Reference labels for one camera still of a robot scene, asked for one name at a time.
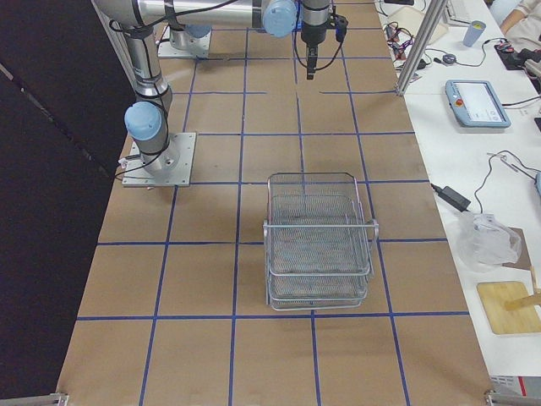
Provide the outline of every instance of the wooden cutting board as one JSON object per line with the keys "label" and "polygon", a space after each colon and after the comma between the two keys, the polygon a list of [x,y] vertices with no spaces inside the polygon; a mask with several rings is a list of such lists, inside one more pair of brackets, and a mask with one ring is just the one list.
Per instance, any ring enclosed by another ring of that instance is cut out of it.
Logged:
{"label": "wooden cutting board", "polygon": [[477,285],[484,312],[494,334],[541,332],[541,320],[533,306],[506,310],[505,302],[529,295],[522,282],[489,282]]}

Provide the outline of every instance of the white table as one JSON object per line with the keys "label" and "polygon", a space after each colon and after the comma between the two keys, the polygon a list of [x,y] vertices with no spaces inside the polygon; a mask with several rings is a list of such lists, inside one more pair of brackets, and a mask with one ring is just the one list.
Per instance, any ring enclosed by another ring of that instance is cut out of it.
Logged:
{"label": "white table", "polygon": [[[416,7],[422,7],[423,0],[417,1]],[[450,27],[448,34],[429,47],[453,53],[461,63],[476,64],[483,56],[483,42],[502,34],[482,0],[467,0],[467,7],[470,16],[487,25],[473,47],[462,45],[466,32],[464,27]],[[396,6],[384,4],[384,8],[390,14]],[[433,63],[419,71],[422,78],[410,84],[405,95],[430,181],[441,187],[448,185],[465,195],[472,201],[469,208],[473,212],[479,212],[473,192],[488,172],[487,152],[509,150],[526,165],[541,167],[541,132],[533,121],[534,117],[541,116],[541,101],[507,109],[512,126],[499,131],[464,129],[458,125],[449,108],[444,92],[445,82],[449,79],[488,80],[503,103],[537,95],[522,71],[505,70],[493,48],[495,43],[484,46],[487,57],[481,67],[446,67]],[[429,55],[441,58],[442,53],[429,52]],[[498,159],[494,159],[493,164],[494,171],[479,192],[484,212],[495,214],[496,219],[508,227],[523,230],[532,264],[537,267],[538,280],[541,280],[541,198],[531,179],[511,171]],[[541,376],[541,333],[493,334],[476,290],[480,282],[520,281],[531,293],[529,272],[503,266],[467,266],[458,255],[459,214],[443,200],[436,199],[489,374]]]}

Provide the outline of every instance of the wire mesh basket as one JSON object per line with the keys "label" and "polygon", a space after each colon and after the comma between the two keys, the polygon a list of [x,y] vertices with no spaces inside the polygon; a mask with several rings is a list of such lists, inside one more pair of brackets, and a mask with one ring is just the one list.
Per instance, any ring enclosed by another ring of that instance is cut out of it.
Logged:
{"label": "wire mesh basket", "polygon": [[378,224],[364,221],[356,179],[348,173],[277,173],[268,188],[267,304],[276,310],[360,305],[373,276],[370,252]]}

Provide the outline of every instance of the floor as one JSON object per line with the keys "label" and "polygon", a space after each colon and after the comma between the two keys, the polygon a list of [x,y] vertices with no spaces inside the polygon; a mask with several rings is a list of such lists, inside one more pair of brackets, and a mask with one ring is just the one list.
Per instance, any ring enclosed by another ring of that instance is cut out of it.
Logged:
{"label": "floor", "polygon": [[[193,183],[114,186],[58,383],[70,404],[484,404],[489,379],[380,21],[372,3],[337,6],[347,39],[313,82],[291,37],[254,30],[215,30],[210,60],[162,62],[171,130],[198,132]],[[351,173],[380,223],[356,309],[265,305],[265,182],[298,171]]]}

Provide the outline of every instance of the black curtain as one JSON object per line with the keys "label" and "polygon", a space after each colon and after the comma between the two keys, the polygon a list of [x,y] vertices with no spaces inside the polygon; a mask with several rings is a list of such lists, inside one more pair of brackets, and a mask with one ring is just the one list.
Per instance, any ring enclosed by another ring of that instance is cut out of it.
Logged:
{"label": "black curtain", "polygon": [[90,1],[3,2],[0,32],[2,399],[56,390],[134,96]]}

